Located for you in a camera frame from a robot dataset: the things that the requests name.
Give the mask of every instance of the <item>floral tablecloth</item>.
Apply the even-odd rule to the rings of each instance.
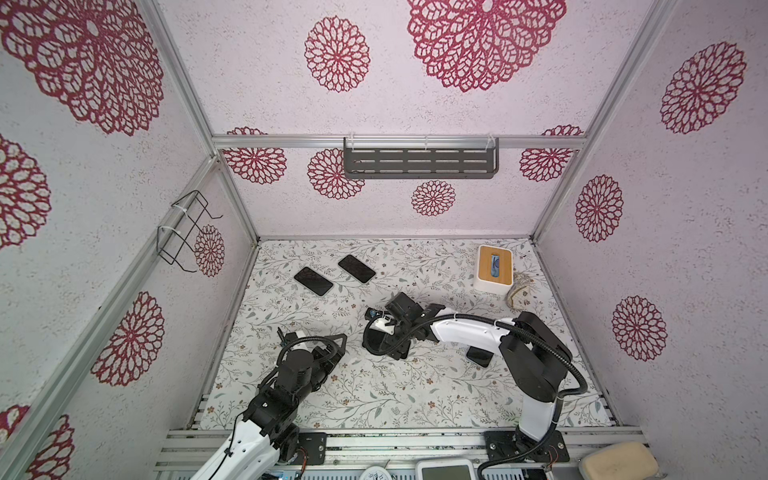
[[[480,244],[511,249],[515,295],[510,310],[501,296],[472,290]],[[366,285],[338,265],[352,254],[376,270]],[[310,266],[333,282],[318,297],[293,275]],[[301,404],[296,424],[305,428],[497,427],[517,425],[522,392],[504,360],[487,369],[469,362],[465,346],[418,342],[406,360],[370,355],[362,347],[367,306],[383,308],[398,292],[422,306],[442,303],[491,318],[536,313],[574,354],[590,384],[567,397],[561,425],[611,425],[571,333],[527,240],[271,240],[262,242],[245,298],[208,399],[202,429],[229,429],[273,368],[277,327],[308,334],[345,333],[347,354],[318,392]],[[570,376],[566,386],[575,386]]]

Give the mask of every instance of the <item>beige sponge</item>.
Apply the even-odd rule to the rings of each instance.
[[[579,472],[585,480],[644,480],[659,472],[659,464],[642,443],[624,442],[587,455]]]

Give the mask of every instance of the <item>black mounting plate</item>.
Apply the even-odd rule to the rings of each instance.
[[[299,432],[299,445],[296,446],[296,457],[288,465],[302,465],[304,455],[299,448],[304,448],[308,453],[307,465],[322,465],[326,461],[326,433],[304,433]]]
[[[485,451],[488,453],[488,460],[511,457],[520,452],[515,441],[515,430],[483,432],[483,438],[485,439]],[[568,448],[565,446],[563,434],[555,430],[547,443],[536,452],[526,456],[526,459],[534,462],[550,463],[554,460],[555,463],[562,463],[570,462],[571,456],[568,454]]]

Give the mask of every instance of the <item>red floral pattern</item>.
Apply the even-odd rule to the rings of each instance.
[[[661,98],[661,120],[667,129],[687,134],[711,124],[736,98],[745,69],[744,52],[726,41],[688,58]]]
[[[488,90],[552,39],[565,0],[408,0],[414,55],[445,87]]]
[[[26,480],[64,478],[64,475],[69,472],[69,461],[74,452],[73,434],[74,429],[69,425],[69,415],[62,415],[56,424],[56,430],[48,435],[42,450],[29,464]]]
[[[366,38],[345,18],[325,17],[304,42],[306,66],[331,91],[349,91],[368,73],[371,58]]]
[[[34,237],[51,211],[38,162],[0,135],[0,249]]]
[[[667,324],[661,312],[648,299],[628,296],[614,311],[614,336],[629,356],[647,362],[667,346]]]
[[[414,190],[411,205],[421,215],[434,217],[444,214],[453,206],[456,192],[450,184],[440,180],[430,180]]]
[[[157,358],[165,334],[163,310],[149,292],[140,292],[133,309],[101,351],[91,373],[100,383],[126,386],[139,379]]]
[[[16,426],[27,415],[29,406],[14,405],[10,409],[0,413],[0,445],[8,440]]]
[[[40,91],[79,121],[133,135],[159,115],[163,70],[131,0],[0,0],[0,30]]]
[[[256,128],[238,127],[229,135],[266,135]],[[232,148],[221,152],[232,171],[255,184],[271,184],[286,172],[282,148]]]
[[[605,240],[619,226],[623,206],[617,181],[608,175],[593,178],[581,189],[576,202],[578,231],[591,242]]]
[[[584,132],[573,125],[558,125],[544,132],[544,135],[581,135]],[[537,182],[560,177],[571,155],[570,148],[528,148],[520,157],[520,171],[523,176]]]
[[[194,258],[205,276],[216,276],[224,265],[224,240],[213,225],[206,225],[194,241]]]
[[[366,184],[365,180],[352,180],[344,174],[344,152],[338,148],[319,151],[310,160],[306,170],[315,190],[328,198],[341,200],[354,197]]]

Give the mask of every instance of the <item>black smartphone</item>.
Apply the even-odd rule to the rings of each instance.
[[[339,261],[339,266],[342,267],[349,275],[354,276],[360,283],[368,283],[376,272],[365,265],[360,260],[357,260],[352,255],[347,255]]]
[[[331,290],[331,287],[333,286],[333,283],[331,283],[330,280],[308,266],[302,268],[300,272],[293,276],[293,278],[320,296],[328,293],[328,290]]]

